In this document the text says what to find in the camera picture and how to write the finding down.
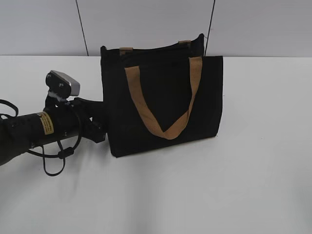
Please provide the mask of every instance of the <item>cable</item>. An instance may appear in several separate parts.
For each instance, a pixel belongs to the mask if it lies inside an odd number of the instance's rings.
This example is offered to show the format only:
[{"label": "cable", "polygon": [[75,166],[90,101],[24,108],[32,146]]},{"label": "cable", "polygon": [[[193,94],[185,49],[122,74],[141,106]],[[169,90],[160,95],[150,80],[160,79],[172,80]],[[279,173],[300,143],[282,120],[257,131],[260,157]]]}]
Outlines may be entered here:
[{"label": "cable", "polygon": [[[78,124],[79,124],[78,139],[77,139],[77,141],[76,141],[76,143],[75,143],[75,145],[73,147],[68,147],[68,148],[64,149],[63,146],[62,146],[61,141],[58,140],[57,143],[58,143],[58,146],[60,148],[60,152],[57,155],[46,155],[45,152],[44,152],[44,146],[43,145],[40,146],[42,148],[42,154],[41,153],[37,153],[37,152],[32,151],[32,150],[28,150],[27,151],[29,154],[32,154],[32,155],[39,156],[39,157],[43,158],[43,169],[44,169],[44,172],[48,176],[57,176],[64,170],[65,162],[66,162],[65,159],[68,156],[74,154],[75,149],[79,146],[79,144],[81,142],[81,138],[82,138],[82,124],[81,124],[80,117],[79,117],[79,115],[77,114],[77,112],[74,109],[70,108],[70,110],[76,115],[76,117],[78,119]],[[60,159],[63,159],[63,167],[62,167],[62,169],[59,172],[55,173],[55,174],[47,172],[46,167],[45,167],[45,159],[46,158],[60,158]]]},{"label": "cable", "polygon": [[208,29],[208,33],[207,33],[207,41],[206,41],[206,48],[205,48],[205,56],[206,56],[206,54],[207,54],[208,40],[209,40],[209,34],[210,34],[210,29],[211,29],[211,23],[212,23],[212,21],[213,21],[214,11],[215,11],[215,0],[214,0],[213,8],[212,8],[212,11],[211,11],[209,29]]},{"label": "cable", "polygon": [[81,16],[80,16],[80,11],[79,11],[77,0],[76,0],[76,6],[77,6],[78,15],[79,15],[79,21],[80,21],[80,25],[81,25],[81,31],[82,31],[82,35],[83,35],[84,45],[86,47],[87,56],[89,56],[89,51],[88,51],[88,47],[87,47],[87,43],[86,43],[86,37],[84,36],[84,31],[83,31],[83,27],[82,27],[82,21],[81,21]]}]

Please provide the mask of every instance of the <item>white wall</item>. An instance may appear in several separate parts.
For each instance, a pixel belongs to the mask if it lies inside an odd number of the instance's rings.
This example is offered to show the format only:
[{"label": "white wall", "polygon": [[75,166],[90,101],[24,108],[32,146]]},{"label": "white wall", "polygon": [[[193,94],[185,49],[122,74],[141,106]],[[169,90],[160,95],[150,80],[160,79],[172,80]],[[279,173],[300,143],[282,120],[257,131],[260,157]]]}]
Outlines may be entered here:
[{"label": "white wall", "polygon": [[[78,0],[90,55],[207,33],[213,0]],[[311,0],[216,0],[210,55],[312,56]],[[86,55],[75,0],[0,7],[0,55]]]},{"label": "white wall", "polygon": [[75,0],[2,0],[0,55],[86,55]]}]

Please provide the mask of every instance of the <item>white table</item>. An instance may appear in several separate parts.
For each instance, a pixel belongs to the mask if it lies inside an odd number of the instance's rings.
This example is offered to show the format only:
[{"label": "white table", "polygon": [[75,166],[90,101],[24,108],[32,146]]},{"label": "white table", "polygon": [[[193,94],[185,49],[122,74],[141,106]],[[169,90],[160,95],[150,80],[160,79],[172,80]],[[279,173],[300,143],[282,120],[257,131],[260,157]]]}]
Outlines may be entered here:
[{"label": "white table", "polygon": [[[102,100],[99,57],[2,56],[0,98],[39,112],[50,70]],[[57,177],[19,156],[0,167],[0,233],[310,234],[311,90],[312,58],[224,58],[217,137],[118,159],[84,139]]]}]

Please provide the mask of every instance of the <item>black cylinder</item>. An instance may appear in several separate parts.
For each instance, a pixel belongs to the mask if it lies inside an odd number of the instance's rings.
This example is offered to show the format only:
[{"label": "black cylinder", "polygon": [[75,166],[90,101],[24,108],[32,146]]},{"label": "black cylinder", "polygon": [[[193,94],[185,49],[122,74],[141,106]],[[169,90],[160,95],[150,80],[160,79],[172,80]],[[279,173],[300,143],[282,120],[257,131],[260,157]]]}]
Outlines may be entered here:
[{"label": "black cylinder", "polygon": [[31,148],[78,135],[78,117],[66,107],[0,121],[0,165]]}]

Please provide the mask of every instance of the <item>black cable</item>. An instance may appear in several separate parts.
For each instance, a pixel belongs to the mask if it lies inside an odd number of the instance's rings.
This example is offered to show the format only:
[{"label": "black cable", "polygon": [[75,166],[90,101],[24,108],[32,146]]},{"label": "black cable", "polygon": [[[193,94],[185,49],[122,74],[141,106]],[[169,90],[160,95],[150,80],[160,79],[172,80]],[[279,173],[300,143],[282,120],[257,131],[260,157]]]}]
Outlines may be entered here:
[{"label": "black cable", "polygon": [[[64,149],[62,147],[62,144],[59,144],[58,145],[59,148],[61,149],[61,152],[64,152]],[[42,148],[42,155],[45,155],[44,153],[44,146],[41,145],[41,148]],[[49,173],[45,167],[45,158],[46,157],[42,157],[42,160],[43,160],[43,169],[44,169],[44,172],[48,175],[48,176],[58,176],[59,174],[61,174],[65,168],[65,163],[66,163],[66,160],[65,160],[65,157],[63,158],[63,167],[62,169],[59,171],[59,172],[56,172],[56,173]]]},{"label": "black cable", "polygon": [[88,47],[87,47],[87,43],[86,43],[86,37],[84,36],[84,31],[83,31],[83,27],[82,27],[82,21],[81,21],[81,16],[80,16],[80,11],[79,11],[77,0],[76,0],[76,6],[77,6],[78,15],[79,15],[79,21],[80,21],[80,25],[81,25],[81,31],[82,31],[82,35],[83,35],[84,45],[86,47],[87,56],[89,56],[89,51],[88,51]]},{"label": "black cable", "polygon": [[[29,154],[32,154],[32,155],[39,156],[39,157],[43,158],[43,169],[44,169],[44,172],[48,176],[57,176],[64,170],[65,163],[66,163],[65,159],[68,156],[74,154],[75,149],[79,146],[79,144],[81,142],[81,139],[82,139],[82,123],[81,123],[80,117],[79,117],[79,115],[77,114],[77,112],[74,109],[70,108],[70,110],[76,115],[77,120],[78,120],[78,124],[79,124],[78,139],[77,139],[77,141],[76,141],[76,143],[75,143],[75,145],[73,147],[68,147],[68,148],[64,149],[63,146],[62,146],[61,141],[58,140],[57,142],[58,142],[58,146],[60,148],[60,152],[57,155],[46,155],[45,152],[44,152],[44,146],[43,145],[40,146],[42,148],[42,154],[37,153],[37,152],[32,151],[32,150],[28,150],[27,151]],[[59,172],[55,173],[55,174],[47,172],[46,167],[45,167],[45,159],[46,158],[60,158],[60,159],[63,159],[63,167],[62,167],[62,169]]]},{"label": "black cable", "polygon": [[212,23],[212,21],[213,21],[214,10],[215,10],[215,0],[214,0],[213,8],[212,8],[212,11],[211,11],[209,29],[208,29],[208,33],[207,33],[207,41],[206,41],[206,48],[205,48],[205,56],[206,56],[206,54],[207,54],[208,40],[209,40],[209,34],[210,34],[210,29],[211,29],[211,23]]},{"label": "black cable", "polygon": [[15,116],[11,116],[11,115],[8,115],[8,114],[1,114],[0,113],[0,119],[2,119],[1,116],[5,116],[7,118],[14,118],[14,117],[17,117],[19,115],[19,109],[17,108],[16,105],[10,103],[9,101],[3,100],[3,99],[0,99],[0,104],[6,105],[8,107],[11,107],[15,111]]}]

